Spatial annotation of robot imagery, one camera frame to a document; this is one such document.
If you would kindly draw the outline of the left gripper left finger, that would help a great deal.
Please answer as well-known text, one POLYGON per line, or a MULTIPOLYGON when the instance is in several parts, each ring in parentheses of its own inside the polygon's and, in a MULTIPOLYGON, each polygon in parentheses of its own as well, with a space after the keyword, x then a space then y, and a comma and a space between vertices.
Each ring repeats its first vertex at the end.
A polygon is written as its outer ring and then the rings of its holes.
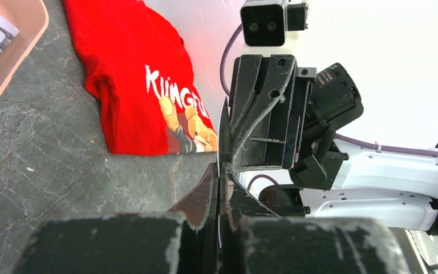
POLYGON ((216 273, 217 166, 167 212, 49 220, 14 273, 216 273))

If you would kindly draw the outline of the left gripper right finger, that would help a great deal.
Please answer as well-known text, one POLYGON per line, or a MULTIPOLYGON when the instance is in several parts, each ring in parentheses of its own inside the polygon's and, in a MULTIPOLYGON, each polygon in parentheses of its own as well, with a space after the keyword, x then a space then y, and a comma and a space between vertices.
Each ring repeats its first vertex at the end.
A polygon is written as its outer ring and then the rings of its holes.
POLYGON ((362 218, 280 217, 220 171, 223 273, 409 273, 394 235, 362 218))

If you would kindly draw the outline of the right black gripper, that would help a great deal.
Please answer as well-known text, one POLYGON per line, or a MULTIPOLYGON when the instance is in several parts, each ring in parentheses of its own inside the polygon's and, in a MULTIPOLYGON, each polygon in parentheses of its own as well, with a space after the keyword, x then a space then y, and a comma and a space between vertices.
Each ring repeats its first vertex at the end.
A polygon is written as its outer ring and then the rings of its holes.
POLYGON ((245 54, 235 61, 229 161, 236 172, 291 169, 317 69, 293 55, 245 54))

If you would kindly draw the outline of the pink oval tray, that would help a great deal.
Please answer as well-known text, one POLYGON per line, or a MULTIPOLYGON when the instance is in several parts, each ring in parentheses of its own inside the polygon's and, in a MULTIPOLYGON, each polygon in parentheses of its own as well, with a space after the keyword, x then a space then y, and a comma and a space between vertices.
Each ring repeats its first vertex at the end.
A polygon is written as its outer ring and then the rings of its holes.
POLYGON ((0 56, 0 96, 23 60, 44 31, 49 16, 43 0, 0 1, 0 15, 10 21, 19 34, 0 56))

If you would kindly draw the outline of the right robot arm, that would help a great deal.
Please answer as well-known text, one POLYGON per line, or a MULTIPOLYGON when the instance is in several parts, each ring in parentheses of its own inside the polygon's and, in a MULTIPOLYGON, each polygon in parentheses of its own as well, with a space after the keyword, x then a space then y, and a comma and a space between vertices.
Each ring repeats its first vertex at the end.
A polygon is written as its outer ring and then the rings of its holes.
POLYGON ((281 216, 365 217, 438 235, 438 144, 415 150, 338 134, 363 113, 339 63, 236 58, 221 139, 239 184, 281 216))

